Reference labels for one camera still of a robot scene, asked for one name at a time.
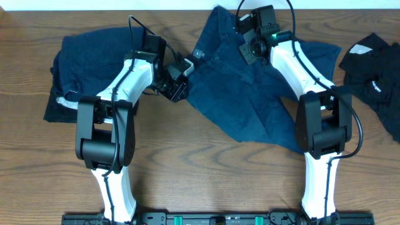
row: wooden table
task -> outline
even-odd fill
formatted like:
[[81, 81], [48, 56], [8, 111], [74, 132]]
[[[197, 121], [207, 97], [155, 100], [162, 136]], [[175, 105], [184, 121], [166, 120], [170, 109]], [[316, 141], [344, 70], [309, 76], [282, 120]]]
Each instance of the wooden table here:
[[[134, 15], [175, 50], [189, 54], [209, 11], [7, 12], [0, 22], [0, 224], [60, 224], [66, 212], [99, 212], [95, 178], [74, 152], [75, 124], [43, 120], [49, 68], [64, 36], [127, 26]], [[277, 11], [283, 29], [289, 11]], [[343, 48], [376, 32], [400, 41], [400, 11], [296, 11], [297, 36]], [[334, 82], [344, 72], [336, 68]], [[186, 101], [141, 96], [136, 152], [129, 167], [142, 206], [184, 211], [268, 211], [297, 208], [304, 192], [304, 157], [283, 147], [238, 143]], [[296, 111], [296, 104], [289, 104]], [[365, 132], [357, 157], [340, 162], [338, 210], [370, 210], [377, 224], [400, 220], [400, 145], [367, 105], [353, 98]], [[352, 151], [358, 141], [346, 145]]]

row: blue cloth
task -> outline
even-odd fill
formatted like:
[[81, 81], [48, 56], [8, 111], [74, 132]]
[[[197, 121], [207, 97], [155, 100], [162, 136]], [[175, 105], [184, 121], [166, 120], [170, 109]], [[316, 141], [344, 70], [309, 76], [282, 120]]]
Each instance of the blue cloth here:
[[[233, 29], [235, 15], [212, 10], [194, 53], [189, 78], [189, 103], [233, 139], [278, 144], [302, 153], [294, 137], [294, 121], [281, 96], [297, 101], [282, 74], [259, 62], [247, 65], [238, 47], [243, 36]], [[340, 47], [302, 42], [301, 48], [318, 71], [333, 78]]]
[[[144, 29], [134, 27], [133, 33], [134, 49], [142, 49]], [[121, 72], [124, 56], [130, 50], [132, 41], [128, 27], [64, 37], [51, 68], [52, 88], [43, 119], [75, 123], [80, 98], [95, 96], [106, 89]]]

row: white background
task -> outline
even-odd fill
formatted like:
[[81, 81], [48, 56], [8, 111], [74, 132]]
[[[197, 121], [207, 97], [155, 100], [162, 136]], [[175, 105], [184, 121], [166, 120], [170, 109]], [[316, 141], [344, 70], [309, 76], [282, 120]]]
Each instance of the white background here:
[[[183, 10], [237, 9], [241, 0], [0, 0], [5, 10]], [[295, 9], [400, 9], [400, 0], [292, 0]], [[272, 4], [287, 9], [286, 0], [247, 0], [242, 9]]]

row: clothing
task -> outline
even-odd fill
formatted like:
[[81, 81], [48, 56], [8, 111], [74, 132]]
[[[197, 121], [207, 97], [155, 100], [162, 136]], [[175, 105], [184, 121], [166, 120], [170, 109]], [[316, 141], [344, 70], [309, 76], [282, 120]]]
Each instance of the clothing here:
[[400, 142], [400, 45], [388, 45], [372, 33], [357, 42], [340, 63], [344, 85], [373, 109], [385, 129]]
[[[134, 27], [133, 33], [134, 49], [141, 49], [146, 33], [142, 27]], [[80, 98], [95, 96], [106, 89], [121, 72], [124, 56], [130, 50], [128, 27], [64, 37], [51, 68], [53, 82], [44, 120], [76, 123]]]
[[[188, 87], [189, 103], [233, 139], [278, 144], [303, 153], [294, 137], [294, 121], [281, 96], [297, 101], [282, 74], [271, 65], [247, 65], [238, 47], [235, 15], [217, 6], [212, 10], [193, 54], [195, 65]], [[341, 48], [303, 42], [301, 48], [318, 71], [333, 78]]]

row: wooden surface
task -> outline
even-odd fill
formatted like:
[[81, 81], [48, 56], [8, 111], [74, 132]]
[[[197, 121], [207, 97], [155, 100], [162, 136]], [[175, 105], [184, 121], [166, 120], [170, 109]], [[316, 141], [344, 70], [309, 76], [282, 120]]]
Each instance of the wooden surface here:
[[[66, 212], [98, 212], [95, 178], [74, 152], [75, 124], [43, 121], [49, 68], [64, 36], [126, 26], [128, 14], [189, 54], [209, 11], [7, 12], [0, 22], [0, 224], [60, 224]], [[289, 11], [276, 12], [283, 29]], [[296, 11], [297, 36], [345, 51], [376, 32], [400, 41], [400, 11]], [[344, 72], [336, 68], [334, 81]], [[238, 143], [186, 101], [141, 96], [136, 152], [129, 167], [142, 206], [181, 211], [268, 211], [297, 208], [304, 191], [303, 156], [279, 146]], [[370, 210], [377, 224], [400, 220], [400, 145], [376, 114], [353, 98], [365, 132], [357, 157], [340, 162], [338, 210]], [[296, 104], [289, 104], [296, 110]], [[358, 141], [353, 125], [353, 139]]]

